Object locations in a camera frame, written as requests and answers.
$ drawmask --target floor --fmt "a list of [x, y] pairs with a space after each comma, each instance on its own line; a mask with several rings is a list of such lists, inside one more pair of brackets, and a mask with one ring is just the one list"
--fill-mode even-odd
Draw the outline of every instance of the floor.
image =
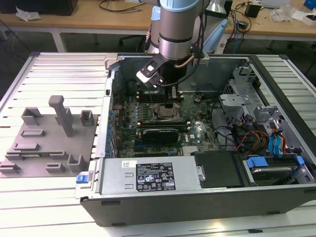
[[[17, 36], [31, 51], [56, 52], [56, 47], [50, 33], [19, 32]], [[91, 34], [63, 34], [68, 52], [135, 52], [140, 38], [128, 39], [119, 46], [122, 35], [99, 35], [99, 44], [94, 44]], [[276, 41], [271, 50], [266, 49], [268, 41], [246, 39], [238, 46], [240, 54], [285, 54], [304, 73], [311, 63], [316, 60], [316, 54], [311, 49], [312, 42], [294, 42], [288, 48], [286, 41]], [[28, 57], [27, 49], [13, 34], [8, 34], [8, 40], [0, 42], [0, 98], [3, 97], [15, 76]], [[228, 45], [225, 53], [232, 53], [234, 42]], [[316, 65], [307, 75], [316, 84]]]

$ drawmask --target white label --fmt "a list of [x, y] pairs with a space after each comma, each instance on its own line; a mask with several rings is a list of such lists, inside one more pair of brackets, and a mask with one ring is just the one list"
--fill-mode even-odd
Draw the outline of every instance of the white label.
[[163, 186], [165, 185], [165, 186], [174, 186], [174, 183], [163, 183], [162, 184]]
[[136, 160], [124, 160], [122, 161], [122, 168], [135, 168], [136, 164]]

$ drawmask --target sticker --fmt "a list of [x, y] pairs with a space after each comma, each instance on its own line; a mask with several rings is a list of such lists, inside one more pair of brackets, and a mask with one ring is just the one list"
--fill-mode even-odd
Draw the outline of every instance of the sticker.
[[122, 168], [135, 168], [136, 164], [136, 160], [124, 160], [122, 161]]
[[176, 190], [172, 163], [135, 163], [135, 165], [137, 191], [153, 192]]

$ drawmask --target desk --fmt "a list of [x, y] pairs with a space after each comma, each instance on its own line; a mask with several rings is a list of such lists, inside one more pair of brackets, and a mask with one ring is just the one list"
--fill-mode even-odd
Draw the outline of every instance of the desk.
[[[117, 14], [100, 9], [99, 3], [100, 0], [79, 0], [72, 16], [41, 14], [42, 19], [25, 22], [15, 14], [0, 14], [0, 19], [13, 31], [50, 32], [58, 52], [67, 51], [60, 33], [145, 35], [150, 27], [153, 8], [150, 5], [141, 6], [140, 12]], [[136, 5], [119, 0], [110, 2], [108, 8], [124, 9]], [[0, 25], [0, 31], [6, 30]]]
[[[88, 33], [88, 34], [123, 34], [145, 35], [151, 24], [152, 6], [141, 6], [143, 11], [117, 14], [107, 12], [99, 8], [99, 0], [79, 0], [78, 6], [72, 16], [44, 15], [38, 21], [25, 22], [14, 14], [0, 14], [0, 19], [14, 31], [50, 32], [54, 38], [58, 52], [66, 52], [65, 44], [60, 33]], [[234, 0], [235, 6], [244, 0]], [[292, 4], [298, 10], [304, 10], [304, 0], [292, 0]], [[109, 3], [111, 9], [123, 9], [135, 6], [135, 3], [127, 3], [124, 0]], [[301, 21], [293, 19], [292, 22], [273, 22], [270, 19], [270, 9], [263, 9], [257, 18], [251, 18], [251, 30], [245, 34], [245, 39], [255, 40], [293, 40], [315, 41], [316, 27], [309, 27]], [[248, 21], [237, 13], [239, 20]], [[233, 31], [231, 17], [221, 43], [216, 53], [223, 53], [226, 41]], [[0, 31], [7, 30], [0, 25]]]
[[[234, 0], [232, 9], [244, 0]], [[309, 9], [303, 6], [304, 0], [292, 0], [291, 4], [294, 8], [310, 12]], [[244, 13], [246, 7], [241, 7], [238, 11]], [[291, 22], [273, 22], [270, 18], [272, 10], [260, 10], [257, 18], [250, 18], [252, 27], [249, 32], [244, 35], [245, 39], [254, 40], [288, 40], [288, 41], [315, 41], [316, 40], [316, 27], [310, 27], [301, 21], [292, 19]], [[236, 13], [237, 19], [249, 22], [247, 18]], [[225, 45], [233, 31], [233, 20], [229, 17], [229, 24], [222, 36], [221, 43], [219, 44], [216, 53], [223, 53]]]

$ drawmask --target warning label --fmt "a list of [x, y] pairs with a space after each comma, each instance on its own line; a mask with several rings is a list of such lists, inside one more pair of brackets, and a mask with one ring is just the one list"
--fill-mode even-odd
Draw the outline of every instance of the warning label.
[[136, 189], [139, 192], [176, 190], [172, 163], [137, 164]]

